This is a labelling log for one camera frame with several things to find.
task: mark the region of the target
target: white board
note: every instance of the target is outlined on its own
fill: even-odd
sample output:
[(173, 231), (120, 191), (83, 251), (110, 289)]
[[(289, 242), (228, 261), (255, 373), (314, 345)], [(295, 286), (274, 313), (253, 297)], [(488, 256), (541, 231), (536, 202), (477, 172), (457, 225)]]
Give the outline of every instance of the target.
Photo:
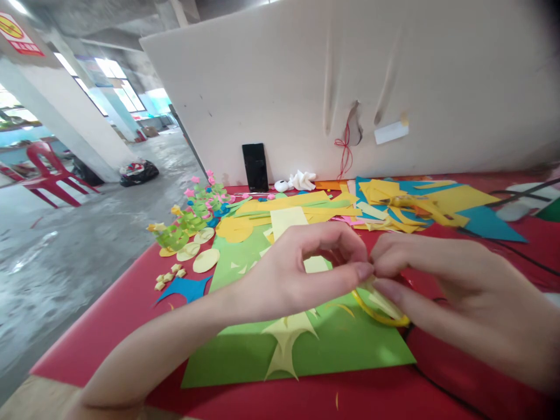
[[(406, 111), (409, 134), (376, 145), (373, 118), (403, 23), (378, 128)], [(544, 30), (520, 0), (282, 0), (141, 43), (204, 166), (246, 184), (241, 145), (259, 142), (270, 182), (297, 169), (336, 178), (334, 139), (356, 99), (364, 136), (345, 177), (520, 169), (558, 156), (559, 83)]]

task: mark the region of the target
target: green construction paper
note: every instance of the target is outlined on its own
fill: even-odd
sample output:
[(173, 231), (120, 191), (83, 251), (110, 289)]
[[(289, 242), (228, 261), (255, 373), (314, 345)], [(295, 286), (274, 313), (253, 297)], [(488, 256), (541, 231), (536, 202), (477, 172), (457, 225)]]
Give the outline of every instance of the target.
[[(250, 267), (260, 259), (259, 252), (270, 246), (262, 233), (270, 227), (255, 227), (241, 243), (232, 244), (216, 237), (213, 246), (220, 250), (220, 260), (210, 293), (243, 276), (238, 267), (231, 268), (232, 263)], [(367, 299), (366, 292), (361, 293)], [(398, 331), (371, 319), (351, 294), (330, 303), (346, 305), (355, 318), (337, 306), (319, 306), (317, 318), (308, 314), (319, 340), (304, 333), (295, 342), (293, 367), (299, 377), (415, 363)], [(273, 322), (235, 325), (223, 330), (191, 356), (181, 387), (263, 381), (277, 341), (262, 331)], [(267, 380), (290, 377), (286, 372), (274, 372)]]

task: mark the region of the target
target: smartphone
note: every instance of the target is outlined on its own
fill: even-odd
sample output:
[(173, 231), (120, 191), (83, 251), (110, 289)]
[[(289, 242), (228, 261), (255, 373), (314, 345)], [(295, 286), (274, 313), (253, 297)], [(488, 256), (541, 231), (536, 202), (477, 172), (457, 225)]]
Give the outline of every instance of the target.
[(247, 184), (252, 193), (268, 192), (267, 160), (264, 157), (264, 144), (242, 145), (245, 159)]

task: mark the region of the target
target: red plastic chair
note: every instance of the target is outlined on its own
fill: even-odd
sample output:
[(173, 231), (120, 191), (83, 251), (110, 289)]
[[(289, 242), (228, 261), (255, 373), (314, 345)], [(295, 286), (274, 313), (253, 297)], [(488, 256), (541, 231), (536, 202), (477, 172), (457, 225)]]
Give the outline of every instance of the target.
[[(40, 155), (43, 155), (45, 158), (47, 158), (47, 160), (51, 163), (53, 168), (56, 170), (55, 173), (50, 172), (50, 170), (45, 166), (43, 161), (40, 159), (39, 157)], [(26, 187), (33, 194), (35, 194), (42, 200), (46, 201), (47, 203), (49, 203), (54, 208), (58, 208), (58, 206), (54, 204), (52, 201), (50, 201), (47, 197), (45, 197), (45, 195), (39, 191), (39, 188), (43, 188), (47, 190), (49, 193), (56, 195), (61, 200), (67, 202), (69, 205), (72, 205), (74, 207), (80, 207), (81, 204), (76, 199), (74, 199), (70, 194), (64, 191), (61, 187), (59, 187), (57, 185), (58, 181), (62, 181), (66, 183), (67, 185), (71, 186), (72, 188), (75, 188), (82, 194), (89, 194), (89, 192), (84, 190), (82, 187), (80, 187), (70, 179), (70, 178), (74, 178), (81, 185), (90, 188), (96, 193), (99, 193), (99, 191), (97, 191), (95, 188), (89, 185), (86, 181), (78, 178), (73, 173), (69, 172), (64, 167), (62, 162), (60, 162), (60, 160), (54, 154), (50, 144), (45, 142), (34, 142), (27, 148), (27, 157), (29, 158), (29, 160), (31, 160), (31, 162), (33, 162), (35, 166), (37, 166), (37, 169), (39, 169), (41, 176), (38, 178), (21, 181), (19, 184)]]

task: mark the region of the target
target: sign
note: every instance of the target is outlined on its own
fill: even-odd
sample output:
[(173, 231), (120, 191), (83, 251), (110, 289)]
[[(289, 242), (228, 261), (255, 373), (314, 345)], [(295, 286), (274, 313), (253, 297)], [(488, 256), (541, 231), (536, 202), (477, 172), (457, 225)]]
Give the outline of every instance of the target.
[(7, 14), (0, 13), (0, 33), (8, 40), (14, 49), (23, 55), (45, 55), (35, 45), (31, 38), (16, 23), (15, 19)]

